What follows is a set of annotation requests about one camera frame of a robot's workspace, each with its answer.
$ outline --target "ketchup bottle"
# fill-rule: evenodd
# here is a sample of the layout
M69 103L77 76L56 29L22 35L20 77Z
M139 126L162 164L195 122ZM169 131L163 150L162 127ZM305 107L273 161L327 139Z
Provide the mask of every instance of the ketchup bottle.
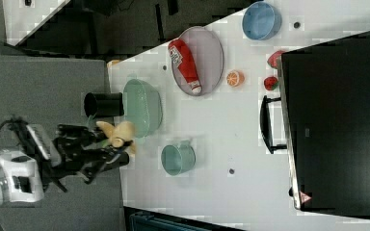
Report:
M199 82L197 67L195 66L194 57L191 50L182 39L178 38L170 42L168 45L170 57L173 65L175 65L186 82L191 87L192 93L197 95L202 91L202 86Z

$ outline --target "red object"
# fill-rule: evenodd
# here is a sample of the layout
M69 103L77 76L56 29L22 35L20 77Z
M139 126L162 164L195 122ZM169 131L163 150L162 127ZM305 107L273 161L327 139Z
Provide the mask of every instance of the red object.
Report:
M283 53L285 53L285 51L282 50L275 52L272 56L269 57L269 60L267 60L267 64L274 69L278 68L278 63L276 62L276 60Z
M170 42L168 50L170 51L173 65L176 66L184 76L192 92L194 94L199 94L202 91L202 86L199 82L194 57L188 45L179 38Z
M267 77L264 80L264 88L266 88L266 90L274 90L277 87L278 87L278 78L276 78L275 76Z

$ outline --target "teal cup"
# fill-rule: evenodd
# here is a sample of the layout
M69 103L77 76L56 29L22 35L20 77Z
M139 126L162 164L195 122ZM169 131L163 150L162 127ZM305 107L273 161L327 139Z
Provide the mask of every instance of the teal cup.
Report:
M171 176L191 170L195 165L195 160L195 152L190 141L167 145L162 150L162 166Z

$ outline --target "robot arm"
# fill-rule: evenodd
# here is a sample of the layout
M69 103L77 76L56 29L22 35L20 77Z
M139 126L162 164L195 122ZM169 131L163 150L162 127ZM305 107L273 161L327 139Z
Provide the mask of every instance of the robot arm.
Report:
M60 124L58 137L51 141L41 126L30 125L21 118L12 119L10 129L16 133L25 154L38 162L45 191L52 182L66 192L66 187L59 181L66 176L80 173L85 178L85 183L90 184L98 173L129 163L125 149L130 142L120 148L106 146L86 149L107 139L102 131Z
M88 148L107 139L101 131L60 124L58 137L52 141L41 126L20 117L5 123L17 136L22 151L0 151L0 205L42 200L50 183L67 192L60 182L66 176L79 174L90 184L99 173L129 163L125 149L130 141L119 148Z

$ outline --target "white table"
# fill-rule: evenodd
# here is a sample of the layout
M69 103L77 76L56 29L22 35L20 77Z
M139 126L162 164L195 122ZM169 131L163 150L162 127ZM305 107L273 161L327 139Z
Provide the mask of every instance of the white table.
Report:
M24 0L2 0L7 43L17 45L32 35L70 0L32 0L30 7Z
M122 92L127 75L136 73L160 91L164 106L161 128L138 144L138 154L120 171L124 206L245 230L370 230L370 220L296 211L288 196L288 156L285 151L271 155L259 131L260 100L264 94L278 96L262 86L264 78L276 74L266 64L269 56L281 48L293 50L370 30L370 2L267 2L283 18L279 33L269 40L244 36L244 11L206 26L218 35L225 52L223 80L212 94L192 97L179 89L167 43L109 67L112 92ZM293 28L296 21L302 23L298 30ZM247 78L239 89L225 82L234 68ZM285 143L280 104L273 107L275 144ZM178 177L170 177L160 162L162 148L173 137L193 138L197 154L195 169Z

